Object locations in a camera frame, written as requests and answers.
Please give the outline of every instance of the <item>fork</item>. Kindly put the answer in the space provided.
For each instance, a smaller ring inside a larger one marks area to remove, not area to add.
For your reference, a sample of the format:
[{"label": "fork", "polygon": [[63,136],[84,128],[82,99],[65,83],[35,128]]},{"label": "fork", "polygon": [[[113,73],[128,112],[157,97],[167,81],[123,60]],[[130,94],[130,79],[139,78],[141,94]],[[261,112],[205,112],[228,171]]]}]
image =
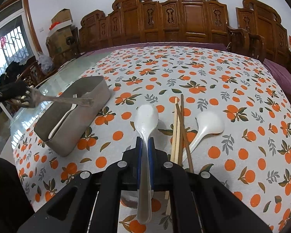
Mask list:
[{"label": "fork", "polygon": [[45,96],[35,88],[28,89],[28,92],[25,94],[25,98],[15,98],[21,103],[11,103],[12,105],[24,107],[24,108],[35,108],[40,103],[47,102],[57,102],[57,103],[71,103],[81,106],[91,107],[94,104],[93,98],[63,98],[63,97],[54,97],[54,96]]},{"label": "fork", "polygon": [[64,116],[61,118],[61,120],[58,122],[58,124],[55,125],[55,127],[52,129],[52,131],[50,132],[48,139],[51,139],[54,135],[54,133],[57,131],[58,127],[61,125],[61,123],[65,120],[65,118],[69,115],[69,113],[74,110],[77,107],[76,104],[72,104],[70,110],[68,110]]}]

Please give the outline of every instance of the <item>white ladle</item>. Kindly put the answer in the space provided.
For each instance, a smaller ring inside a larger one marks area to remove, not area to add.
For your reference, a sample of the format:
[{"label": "white ladle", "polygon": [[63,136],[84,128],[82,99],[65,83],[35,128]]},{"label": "white ladle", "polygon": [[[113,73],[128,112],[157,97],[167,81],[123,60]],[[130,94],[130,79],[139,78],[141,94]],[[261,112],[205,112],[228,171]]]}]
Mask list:
[{"label": "white ladle", "polygon": [[[203,111],[196,116],[198,133],[190,144],[190,152],[195,150],[202,138],[208,134],[219,134],[224,131],[224,122],[212,111]],[[182,162],[187,159],[186,151],[183,151]]]},{"label": "white ladle", "polygon": [[151,184],[148,141],[158,124],[158,112],[152,105],[142,105],[137,109],[135,128],[142,138],[142,156],[140,186],[137,205],[137,220],[140,224],[148,223],[152,218]]}]

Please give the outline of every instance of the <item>red decoration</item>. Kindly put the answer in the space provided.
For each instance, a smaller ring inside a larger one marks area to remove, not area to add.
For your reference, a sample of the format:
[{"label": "red decoration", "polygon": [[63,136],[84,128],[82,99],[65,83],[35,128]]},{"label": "red decoration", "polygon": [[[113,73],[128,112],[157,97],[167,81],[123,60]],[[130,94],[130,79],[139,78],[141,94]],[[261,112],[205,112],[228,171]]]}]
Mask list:
[{"label": "red decoration", "polygon": [[5,37],[1,37],[0,38],[0,49],[2,49],[5,46],[6,43],[6,38]]},{"label": "red decoration", "polygon": [[50,26],[50,30],[53,29],[56,25],[60,24],[60,22],[55,22],[55,23],[52,23],[52,25]]}]

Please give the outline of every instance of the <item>orange print tablecloth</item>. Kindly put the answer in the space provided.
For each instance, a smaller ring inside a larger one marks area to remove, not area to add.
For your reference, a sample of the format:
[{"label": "orange print tablecloth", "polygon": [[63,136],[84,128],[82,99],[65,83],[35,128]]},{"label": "orange print tablecloth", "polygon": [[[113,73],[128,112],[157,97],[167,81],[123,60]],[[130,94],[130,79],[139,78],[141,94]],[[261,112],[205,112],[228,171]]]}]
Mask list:
[{"label": "orange print tablecloth", "polygon": [[[144,47],[114,51],[84,76],[103,75],[112,97],[74,151],[60,157],[27,130],[14,158],[35,211],[82,170],[99,172],[134,148],[136,108],[159,112],[155,147],[171,152],[174,97],[184,94],[188,139],[195,116],[221,115],[225,131],[204,138],[192,154],[194,171],[207,168],[244,204],[278,232],[291,217],[291,106],[277,82],[257,60],[191,47]],[[119,232],[172,232],[163,193],[152,199],[153,219],[139,225],[136,209],[121,205]]]}]

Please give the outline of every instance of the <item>chopsticks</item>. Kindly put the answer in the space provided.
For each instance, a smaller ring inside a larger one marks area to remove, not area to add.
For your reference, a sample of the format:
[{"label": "chopsticks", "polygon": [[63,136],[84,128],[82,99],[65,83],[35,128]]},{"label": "chopsticks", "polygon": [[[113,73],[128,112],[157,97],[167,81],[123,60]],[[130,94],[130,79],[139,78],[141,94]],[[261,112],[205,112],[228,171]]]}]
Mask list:
[{"label": "chopsticks", "polygon": [[[181,94],[181,116],[182,116],[182,120],[184,118],[184,99],[183,99],[183,94]],[[182,166],[182,155],[183,155],[183,132],[180,130],[180,150],[179,150],[179,159],[178,159],[178,165]]]},{"label": "chopsticks", "polygon": [[[175,159],[175,150],[176,150],[176,137],[177,137],[177,123],[178,123],[178,115],[177,115],[177,108],[176,104],[178,103],[178,97],[175,97],[175,113],[173,116],[173,132],[172,132],[172,143],[171,143],[171,156],[170,161],[174,162]],[[165,192],[165,200],[169,198],[169,192]]]},{"label": "chopsticks", "polygon": [[[172,132],[172,143],[171,143],[171,157],[170,161],[176,164],[182,165],[182,155],[183,155],[183,142],[185,144],[187,158],[189,162],[190,172],[194,172],[193,163],[189,148],[189,142],[186,136],[186,130],[184,127],[184,100],[183,94],[181,94],[181,109],[177,103],[178,98],[175,97],[175,113],[173,119],[173,132]],[[166,215],[171,214],[169,192],[166,191],[165,199],[168,199]]]},{"label": "chopsticks", "polygon": [[183,116],[181,115],[180,109],[179,109],[179,105],[176,104],[176,108],[177,108],[177,112],[178,112],[178,116],[180,115],[180,126],[181,126],[181,131],[182,131],[182,136],[183,136],[183,140],[184,140],[184,144],[185,144],[185,149],[186,149],[186,154],[187,154],[187,160],[189,162],[189,170],[191,173],[194,173],[193,170],[193,163],[192,163],[192,157],[191,157],[191,153],[190,153],[190,147],[189,147],[189,142],[187,140],[187,136],[186,136],[186,130],[184,128],[184,123],[183,123]]}]

